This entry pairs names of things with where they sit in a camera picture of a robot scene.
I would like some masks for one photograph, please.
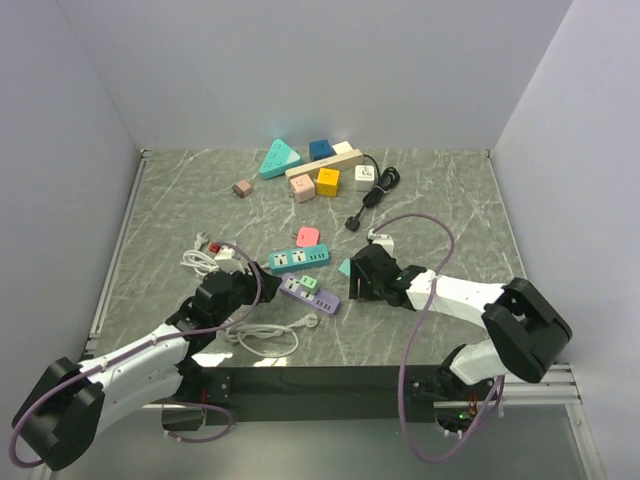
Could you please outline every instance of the teal triangle block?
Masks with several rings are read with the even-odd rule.
[[[266,180],[283,175],[288,169],[299,165],[302,165],[302,157],[289,145],[276,138],[267,156],[264,157],[259,172],[260,176]]]

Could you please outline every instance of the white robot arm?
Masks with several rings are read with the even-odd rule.
[[[415,265],[398,267],[388,235],[370,234],[369,241],[351,258],[349,298],[422,310],[436,273]],[[571,339],[571,328],[525,279],[483,284],[441,275],[436,290],[431,311],[471,322],[490,337],[459,346],[443,362],[442,384],[433,388],[444,397],[454,393],[456,384],[475,385],[506,373],[540,382]]]
[[[424,308],[435,272],[413,265],[400,269],[388,253],[392,240],[382,237],[351,258],[349,298]],[[252,265],[261,278],[260,301],[269,302],[281,279]],[[66,358],[54,362],[18,411],[14,427],[21,422],[20,436],[55,471],[82,455],[95,435],[142,406],[163,398],[200,398],[203,376],[191,357],[216,335],[193,332],[220,327],[242,304],[256,298],[256,287],[256,278],[248,272],[210,273],[196,294],[151,334],[80,364]],[[568,325],[523,279],[500,285],[440,276],[430,308],[485,328],[490,337],[476,345],[460,345],[442,365],[433,367],[437,378],[427,393],[437,398],[458,398],[469,386],[509,372],[539,382],[571,338]],[[154,347],[127,354],[145,345]],[[38,403],[83,373],[86,378]],[[33,410],[36,404],[41,406]]]

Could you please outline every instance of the white plug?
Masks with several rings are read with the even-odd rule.
[[[371,229],[367,234],[367,239],[371,240],[371,243],[380,245],[382,248],[384,248],[385,252],[387,252],[390,257],[393,257],[395,244],[393,243],[393,238],[391,238],[391,235],[373,233],[373,229]]]
[[[209,243],[209,235],[207,235],[207,232],[198,232],[196,233],[196,239],[193,242],[193,249],[200,250],[207,243]]]
[[[318,316],[315,313],[308,313],[302,317],[305,327],[316,328],[318,326]]]
[[[353,188],[358,192],[368,192],[376,183],[376,171],[371,165],[356,165]]]
[[[244,264],[240,261],[240,254],[233,248],[220,247],[220,250],[214,257],[214,261],[223,272],[244,272]]]

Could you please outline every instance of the black power cord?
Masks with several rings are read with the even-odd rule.
[[[400,173],[393,168],[387,167],[384,169],[384,172],[380,174],[380,168],[378,167],[378,163],[374,160],[371,155],[363,155],[365,159],[371,160],[373,165],[376,168],[376,184],[373,186],[371,191],[367,193],[362,199],[362,208],[360,211],[352,217],[347,218],[347,221],[344,223],[344,226],[347,227],[348,230],[355,232],[360,228],[360,215],[364,212],[365,208],[373,208],[382,197],[384,197],[389,191],[394,188],[398,183],[400,183]]]

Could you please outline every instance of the power plug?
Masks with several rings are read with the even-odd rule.
[[[209,243],[209,235],[207,235],[207,232],[198,232],[193,242],[193,249],[199,251],[207,243]]]
[[[304,317],[298,320],[293,324],[294,327],[307,327],[307,328],[316,328],[318,326],[319,320],[318,316],[315,313],[307,313]]]
[[[367,234],[367,239],[370,243],[375,243],[376,245],[380,245],[384,248],[385,252],[389,254],[390,257],[393,257],[393,250],[395,248],[395,244],[393,243],[393,238],[391,235],[384,235],[382,233],[373,233],[373,229],[369,230]]]
[[[222,246],[214,257],[220,270],[227,273],[244,272],[244,262],[241,261],[240,254],[233,248]]]
[[[347,221],[344,222],[344,226],[347,230],[351,230],[352,232],[357,231],[360,228],[360,214],[347,218]]]

